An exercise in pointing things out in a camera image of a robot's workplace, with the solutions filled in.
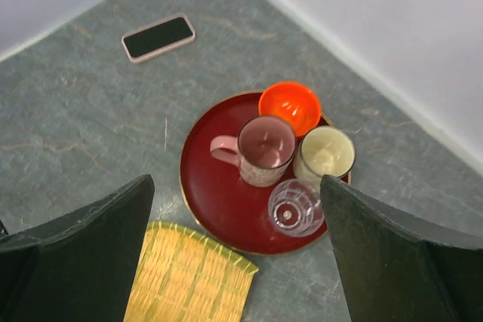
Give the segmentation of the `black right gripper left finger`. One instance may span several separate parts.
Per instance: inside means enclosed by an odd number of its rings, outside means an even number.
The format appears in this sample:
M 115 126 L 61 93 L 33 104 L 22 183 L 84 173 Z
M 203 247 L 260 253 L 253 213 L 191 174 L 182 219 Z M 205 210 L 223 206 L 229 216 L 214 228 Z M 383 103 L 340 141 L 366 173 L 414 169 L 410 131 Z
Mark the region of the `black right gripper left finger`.
M 122 321 L 155 186 L 150 175 L 1 238 L 3 321 Z

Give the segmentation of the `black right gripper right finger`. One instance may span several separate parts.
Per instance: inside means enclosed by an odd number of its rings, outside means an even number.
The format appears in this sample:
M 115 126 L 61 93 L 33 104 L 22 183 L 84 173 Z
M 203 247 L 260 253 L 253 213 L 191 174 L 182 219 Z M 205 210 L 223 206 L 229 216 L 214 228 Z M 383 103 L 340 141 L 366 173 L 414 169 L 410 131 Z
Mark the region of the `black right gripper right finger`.
M 321 201 L 353 321 L 480 321 L 482 239 L 416 217 L 334 176 Z

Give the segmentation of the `pink-cased smartphone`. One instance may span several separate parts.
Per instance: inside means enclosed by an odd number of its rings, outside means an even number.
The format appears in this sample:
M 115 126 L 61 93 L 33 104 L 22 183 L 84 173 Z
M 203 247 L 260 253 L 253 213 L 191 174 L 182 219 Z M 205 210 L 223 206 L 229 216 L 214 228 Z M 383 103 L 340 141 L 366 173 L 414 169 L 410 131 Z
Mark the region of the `pink-cased smartphone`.
M 122 36 L 132 63 L 143 63 L 195 41 L 196 32 L 185 14 L 175 14 Z

